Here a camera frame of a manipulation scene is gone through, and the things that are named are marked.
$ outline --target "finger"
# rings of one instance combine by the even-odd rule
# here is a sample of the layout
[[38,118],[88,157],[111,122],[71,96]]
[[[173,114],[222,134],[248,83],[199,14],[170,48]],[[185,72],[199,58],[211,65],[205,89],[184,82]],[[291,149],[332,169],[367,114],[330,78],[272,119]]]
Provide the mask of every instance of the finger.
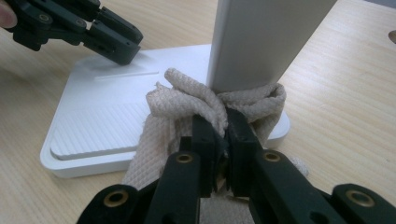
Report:
[[0,0],[0,27],[11,28],[16,24],[17,15],[4,0]]

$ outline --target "wooden table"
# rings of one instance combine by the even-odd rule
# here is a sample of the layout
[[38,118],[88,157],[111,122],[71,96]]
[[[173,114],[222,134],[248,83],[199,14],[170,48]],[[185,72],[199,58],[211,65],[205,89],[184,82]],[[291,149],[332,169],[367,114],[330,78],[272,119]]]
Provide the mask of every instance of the wooden table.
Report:
[[[117,1],[103,5],[145,35],[143,49],[208,44],[216,1]],[[291,130],[279,150],[302,159],[309,180],[372,189],[396,204],[396,10],[339,0],[280,82]],[[39,52],[0,32],[0,223],[75,223],[124,172],[61,179],[39,153],[73,64],[93,55],[51,40]]]

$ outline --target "beige fabric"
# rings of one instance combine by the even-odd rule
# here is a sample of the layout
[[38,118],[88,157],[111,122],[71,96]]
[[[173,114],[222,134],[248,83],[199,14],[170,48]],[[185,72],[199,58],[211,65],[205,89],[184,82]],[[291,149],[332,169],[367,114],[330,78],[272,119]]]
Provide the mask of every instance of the beige fabric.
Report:
[[[191,136],[191,118],[199,114],[224,135],[227,128],[225,106],[241,111],[262,144],[280,118],[286,99],[282,85],[271,84],[249,91],[216,95],[176,69],[168,69],[169,89],[157,83],[147,95],[151,114],[147,117],[134,159],[122,180],[123,184],[142,189],[160,177],[167,157],[178,151],[181,136]],[[247,202],[221,190],[210,199],[201,200],[200,223],[253,223]]]

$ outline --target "cloth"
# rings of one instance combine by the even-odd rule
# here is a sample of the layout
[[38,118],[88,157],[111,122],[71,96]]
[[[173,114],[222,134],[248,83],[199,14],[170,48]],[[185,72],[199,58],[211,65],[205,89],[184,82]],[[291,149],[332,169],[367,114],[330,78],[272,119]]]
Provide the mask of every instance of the cloth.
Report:
[[[147,95],[150,108],[134,159],[122,184],[142,189],[161,176],[170,154],[178,151],[181,136],[191,136],[192,116],[209,121],[220,136],[228,126],[225,107],[242,112],[262,145],[277,124],[286,92],[282,85],[269,84],[247,91],[216,95],[204,84],[174,68],[165,72],[173,89],[157,83]],[[210,199],[201,199],[200,223],[254,223],[246,200],[236,199],[225,189]]]

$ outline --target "white base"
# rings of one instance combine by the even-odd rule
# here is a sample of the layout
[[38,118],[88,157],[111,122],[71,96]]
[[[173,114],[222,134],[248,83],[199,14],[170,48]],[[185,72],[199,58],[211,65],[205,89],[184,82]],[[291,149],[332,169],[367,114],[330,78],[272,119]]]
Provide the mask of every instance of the white base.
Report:
[[[206,83],[210,45],[141,50],[118,66],[94,56],[70,74],[41,149],[42,164],[59,177],[126,170],[149,114],[146,94],[169,67]],[[277,147],[290,129],[283,112],[266,147]]]

